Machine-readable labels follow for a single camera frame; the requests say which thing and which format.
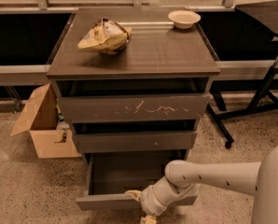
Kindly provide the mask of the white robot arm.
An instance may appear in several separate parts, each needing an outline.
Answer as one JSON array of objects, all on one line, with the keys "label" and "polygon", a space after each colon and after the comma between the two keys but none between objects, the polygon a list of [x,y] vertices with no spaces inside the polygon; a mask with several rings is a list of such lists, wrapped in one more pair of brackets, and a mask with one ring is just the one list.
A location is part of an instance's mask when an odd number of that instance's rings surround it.
[{"label": "white robot arm", "polygon": [[140,224],[156,224],[167,207],[186,199],[199,184],[254,197],[252,224],[278,224],[278,147],[261,162],[197,164],[171,161],[165,175],[146,189],[128,190],[146,216]]}]

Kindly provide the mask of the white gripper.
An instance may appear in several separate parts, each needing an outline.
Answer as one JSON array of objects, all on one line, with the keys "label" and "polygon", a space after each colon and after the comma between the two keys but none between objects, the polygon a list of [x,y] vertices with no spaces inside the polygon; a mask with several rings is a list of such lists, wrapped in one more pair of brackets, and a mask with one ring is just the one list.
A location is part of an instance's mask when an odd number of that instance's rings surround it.
[{"label": "white gripper", "polygon": [[147,214],[147,216],[140,219],[140,224],[157,224],[155,217],[159,217],[167,209],[157,199],[151,186],[148,186],[142,192],[140,190],[127,190],[125,194],[139,202],[142,210]]}]

